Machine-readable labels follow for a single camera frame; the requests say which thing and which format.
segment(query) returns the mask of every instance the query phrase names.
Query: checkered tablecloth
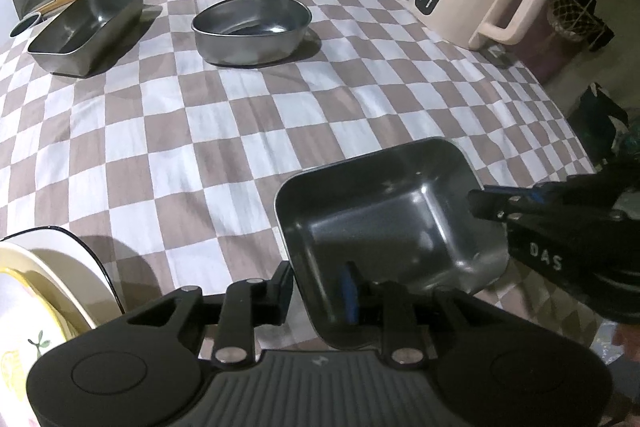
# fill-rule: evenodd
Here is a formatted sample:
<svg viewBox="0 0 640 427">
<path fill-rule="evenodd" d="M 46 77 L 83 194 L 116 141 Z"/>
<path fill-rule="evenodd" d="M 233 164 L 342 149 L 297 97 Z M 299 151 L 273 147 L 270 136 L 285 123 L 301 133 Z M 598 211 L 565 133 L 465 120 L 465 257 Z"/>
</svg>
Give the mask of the checkered tablecloth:
<svg viewBox="0 0 640 427">
<path fill-rule="evenodd" d="M 313 13 L 291 60 L 217 68 L 198 55 L 197 12 L 221 0 L 145 0 L 140 28 L 94 76 L 47 74 L 0 48 L 0 235 L 61 225 L 105 264 L 131 308 L 174 287 L 223 292 L 284 257 L 282 182 L 426 136 L 462 148 L 487 184 L 589 172 L 558 108 L 521 64 L 498 70 L 428 31 L 404 0 L 300 0 Z M 585 343 L 596 317 L 518 263 L 481 293 Z M 316 336 L 299 295 L 263 346 Z"/>
</svg>

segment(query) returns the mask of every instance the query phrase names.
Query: metal bolt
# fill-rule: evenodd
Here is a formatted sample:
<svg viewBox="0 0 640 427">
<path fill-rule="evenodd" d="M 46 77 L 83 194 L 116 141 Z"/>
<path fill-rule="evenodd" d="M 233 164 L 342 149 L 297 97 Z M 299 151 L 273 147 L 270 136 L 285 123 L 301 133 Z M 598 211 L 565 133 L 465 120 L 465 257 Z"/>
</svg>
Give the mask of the metal bolt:
<svg viewBox="0 0 640 427">
<path fill-rule="evenodd" d="M 216 360 L 222 363 L 238 363 L 246 358 L 246 351 L 242 347 L 223 347 L 216 351 Z"/>
<path fill-rule="evenodd" d="M 625 219 L 626 214 L 622 210 L 614 209 L 609 213 L 609 217 L 614 221 L 622 221 L 623 219 Z"/>
<path fill-rule="evenodd" d="M 424 353 L 413 347 L 401 347 L 391 353 L 391 358 L 398 363 L 418 363 L 424 358 Z"/>
</svg>

